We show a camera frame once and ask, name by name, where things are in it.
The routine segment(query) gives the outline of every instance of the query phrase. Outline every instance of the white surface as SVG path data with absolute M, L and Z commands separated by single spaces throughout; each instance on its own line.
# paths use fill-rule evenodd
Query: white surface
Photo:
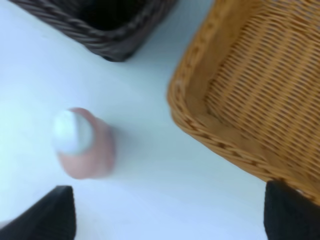
M 0 221 L 72 185 L 76 240 L 266 239 L 265 184 L 183 133 L 166 102 L 210 5 L 181 0 L 134 58 L 111 63 L 0 2 Z M 108 179 L 73 180 L 56 160 L 52 120 L 75 106 L 114 126 Z

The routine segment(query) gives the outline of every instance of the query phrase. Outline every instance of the plastic bottle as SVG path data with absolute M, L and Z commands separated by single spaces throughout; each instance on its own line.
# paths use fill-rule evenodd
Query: plastic bottle
M 86 109 L 71 108 L 57 115 L 53 145 L 65 172 L 75 179 L 101 178 L 114 166 L 111 128 Z

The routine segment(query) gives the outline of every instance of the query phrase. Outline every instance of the white bottle cap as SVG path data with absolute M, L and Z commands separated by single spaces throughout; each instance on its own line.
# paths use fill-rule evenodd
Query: white bottle cap
M 92 124 L 81 114 L 65 110 L 53 123 L 53 146 L 59 153 L 77 156 L 88 150 L 95 141 Z

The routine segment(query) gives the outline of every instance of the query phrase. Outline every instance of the wicker basket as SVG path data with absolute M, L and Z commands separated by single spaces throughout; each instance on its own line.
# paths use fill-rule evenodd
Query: wicker basket
M 120 22 L 116 29 L 108 30 L 97 28 L 84 17 L 93 15 L 93 18 L 100 18 L 100 22 L 104 21 L 106 15 L 116 15 L 116 9 L 110 8 L 119 0 L 10 1 L 83 44 L 91 52 L 112 62 L 122 62 L 137 50 L 177 0 L 130 0 L 134 4 L 131 4 L 132 11 L 136 11 L 132 18 L 123 24 Z
M 216 0 L 170 83 L 176 124 L 320 204 L 320 2 Z

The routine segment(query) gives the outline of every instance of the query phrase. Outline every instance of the basket rim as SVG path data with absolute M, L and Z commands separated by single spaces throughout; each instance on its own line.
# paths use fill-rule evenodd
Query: basket rim
M 185 133 L 208 147 L 210 150 L 213 151 L 214 149 L 214 153 L 222 156 L 240 169 L 254 175 L 255 177 L 260 178 L 265 182 L 274 179 L 285 181 L 293 188 L 297 190 L 301 189 L 303 193 L 316 204 L 320 204 L 320 194 L 317 193 L 319 192 L 317 188 L 312 183 L 310 183 L 310 185 L 304 184 L 306 182 L 304 178 L 300 178 L 300 176 L 292 174 L 286 168 L 279 167 L 282 163 L 280 161 L 277 161 L 279 157 L 272 151 L 263 149 L 263 155 L 267 157 L 263 157 L 258 153 L 253 154 L 252 152 L 247 150 L 247 147 L 243 142 L 236 140 L 230 141 L 227 138 L 224 139 L 219 135 L 211 133 L 210 128 L 206 124 L 204 124 L 202 120 L 198 119 L 198 116 L 194 116 L 189 110 L 186 99 L 186 89 L 188 88 L 190 81 L 194 76 L 195 68 L 200 64 L 201 60 L 207 53 L 206 49 L 208 49 L 210 40 L 218 30 L 219 24 L 217 23 L 220 22 L 221 19 L 219 18 L 221 17 L 221 15 L 216 13 L 217 10 L 215 8 L 215 4 L 222 1 L 223 0 L 216 0 L 213 3 L 206 18 L 202 22 L 202 25 L 199 27 L 198 31 L 193 37 L 193 40 L 187 47 L 187 50 L 185 51 L 182 59 L 177 65 L 173 77 L 170 80 L 167 92 L 167 101 L 170 106 L 172 118 L 176 125 L 178 125 Z M 238 132 L 238 130 L 233 127 L 225 128 L 226 130 Z M 222 147 L 213 145 L 211 143 L 212 140 L 226 144 L 227 150 L 223 149 Z M 258 141 L 254 142 L 254 144 L 256 143 L 259 146 L 262 146 L 260 143 L 258 143 Z M 239 156 L 231 155 L 230 150 L 238 152 Z M 274 159 L 272 159 L 272 162 L 267 161 L 267 159 L 270 160 L 269 156 L 275 157 Z M 258 165 L 250 166 L 249 164 L 247 164 L 244 167 L 237 164 L 239 162 L 244 162 L 244 160 L 255 160 L 258 162 Z M 274 162 L 279 162 L 279 165 L 273 165 Z M 256 175 L 256 169 L 263 169 L 264 166 L 268 166 L 269 169 L 271 167 L 272 170 L 270 170 L 270 172 L 266 172 L 265 174 Z
M 57 5 L 49 2 L 48 0 L 9 0 L 10 2 L 21 6 L 27 11 L 31 12 L 37 18 L 46 20 L 46 17 L 37 15 L 36 13 L 46 13 L 48 16 L 54 16 L 58 21 L 67 23 L 70 27 L 77 29 L 80 32 L 86 32 L 93 38 L 107 38 L 108 41 L 119 41 L 133 34 L 138 28 L 143 28 L 148 24 L 149 20 L 154 17 L 154 14 L 161 11 L 166 6 L 171 6 L 177 0 L 147 0 L 143 8 L 131 19 L 131 21 L 124 23 L 114 30 L 99 30 L 90 26 L 80 18 L 72 17 L 70 14 L 65 13 Z

